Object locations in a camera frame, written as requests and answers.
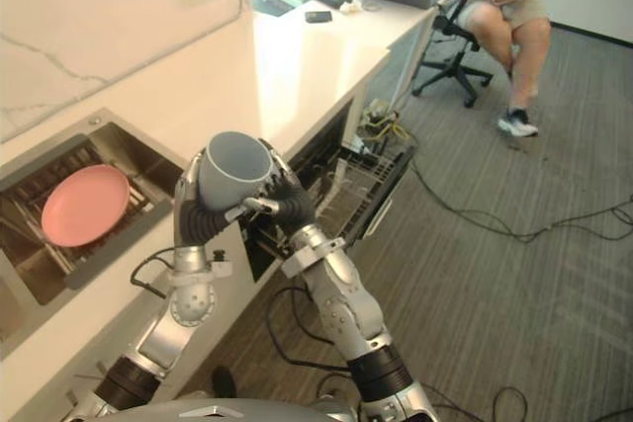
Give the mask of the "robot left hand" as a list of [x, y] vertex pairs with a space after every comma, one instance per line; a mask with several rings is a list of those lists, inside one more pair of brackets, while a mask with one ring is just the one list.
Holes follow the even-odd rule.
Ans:
[[246, 214], [243, 205], [212, 211], [200, 197], [199, 172], [204, 158], [200, 150], [189, 162], [174, 189], [173, 240], [176, 248], [204, 246]]

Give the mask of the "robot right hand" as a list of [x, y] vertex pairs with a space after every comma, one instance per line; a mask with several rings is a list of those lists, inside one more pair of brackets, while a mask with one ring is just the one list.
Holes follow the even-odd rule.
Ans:
[[267, 149], [273, 169], [265, 182], [264, 191], [247, 197], [242, 205], [250, 211], [268, 214], [287, 237], [302, 227], [316, 222], [315, 205], [301, 181], [281, 154], [266, 140], [259, 141]]

